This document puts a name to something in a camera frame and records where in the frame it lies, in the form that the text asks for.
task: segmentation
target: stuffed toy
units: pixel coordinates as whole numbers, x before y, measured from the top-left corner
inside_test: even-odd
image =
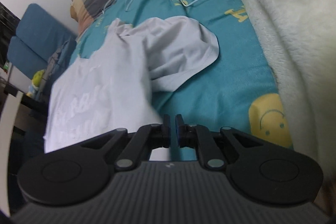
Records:
[[[28,97],[35,99],[35,96],[39,91],[44,72],[45,70],[43,69],[43,70],[39,70],[38,72],[34,74],[33,79],[31,80],[31,85],[29,86],[28,93],[26,94]]]

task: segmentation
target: yellow smiley face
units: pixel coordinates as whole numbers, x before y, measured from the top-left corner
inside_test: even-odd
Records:
[[[271,93],[257,98],[250,106],[249,119],[253,136],[283,147],[292,145],[278,94]]]

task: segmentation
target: bed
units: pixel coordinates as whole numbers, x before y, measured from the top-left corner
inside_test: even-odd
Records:
[[[336,174],[334,0],[242,0],[269,65],[294,149]]]
[[[282,113],[283,110],[272,71],[241,0],[200,0],[187,8],[180,0],[133,0],[125,11],[128,1],[112,1],[113,5],[104,14],[97,15],[78,37],[70,66],[79,55],[90,58],[103,45],[106,30],[116,18],[134,27],[153,17],[193,18],[216,35],[219,57],[175,92],[153,93],[155,110],[171,117],[182,114],[188,123],[203,124],[213,131],[230,126],[250,134],[252,128],[258,137],[291,147],[283,114],[271,113],[269,118],[267,115],[263,118],[263,123],[270,128],[251,127],[258,123],[253,121],[259,121],[266,112],[278,109]],[[174,133],[172,143],[173,160],[195,159],[194,150],[177,148]]]

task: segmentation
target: white fluffy blanket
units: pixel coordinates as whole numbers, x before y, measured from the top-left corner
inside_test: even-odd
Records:
[[[277,77],[294,149],[336,174],[336,0],[242,0]]]

